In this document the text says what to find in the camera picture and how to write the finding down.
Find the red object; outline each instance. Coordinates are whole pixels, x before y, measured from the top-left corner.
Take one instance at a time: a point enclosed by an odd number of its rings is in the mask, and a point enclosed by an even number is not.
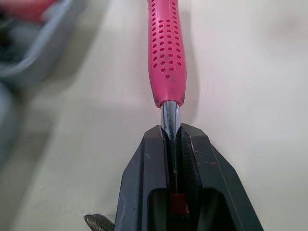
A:
[[[173,215],[188,214],[186,195],[184,193],[170,195],[170,214]]]
[[[44,12],[58,0],[0,0],[0,8],[6,15],[22,21],[43,23]]]
[[[178,0],[148,0],[149,76],[157,107],[184,103],[186,64]]]

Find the gray plastic bin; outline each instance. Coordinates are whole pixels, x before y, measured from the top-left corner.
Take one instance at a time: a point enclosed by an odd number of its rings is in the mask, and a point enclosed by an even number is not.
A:
[[[11,30],[22,60],[0,62],[0,82],[20,90],[38,84],[55,68],[86,0],[63,0],[43,26],[19,22]]]
[[[0,83],[0,166],[16,138],[20,116],[20,105],[11,92]]]

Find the red screwdriver handle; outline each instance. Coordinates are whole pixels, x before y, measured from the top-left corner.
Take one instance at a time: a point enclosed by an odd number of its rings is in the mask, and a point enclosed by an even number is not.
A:
[[[148,0],[149,76],[155,104],[184,103],[186,64],[178,0]]]

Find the white table surface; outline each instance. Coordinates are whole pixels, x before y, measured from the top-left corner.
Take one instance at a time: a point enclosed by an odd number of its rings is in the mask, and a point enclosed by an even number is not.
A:
[[[0,171],[0,230],[89,231],[115,219],[124,168],[160,124],[147,66],[146,0],[88,0],[58,67],[26,94]],[[267,231],[308,226],[308,1],[180,0],[182,122],[236,169]]]

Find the clamp jaw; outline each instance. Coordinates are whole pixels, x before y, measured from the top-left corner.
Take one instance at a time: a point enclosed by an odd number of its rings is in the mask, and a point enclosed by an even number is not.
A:
[[[101,229],[92,230],[263,230],[236,171],[208,136],[186,124],[181,125],[179,134],[179,178],[189,213],[174,209],[168,137],[161,126],[156,126],[145,133],[123,173],[115,225],[106,228],[101,220]],[[85,219],[93,221],[91,215]]]

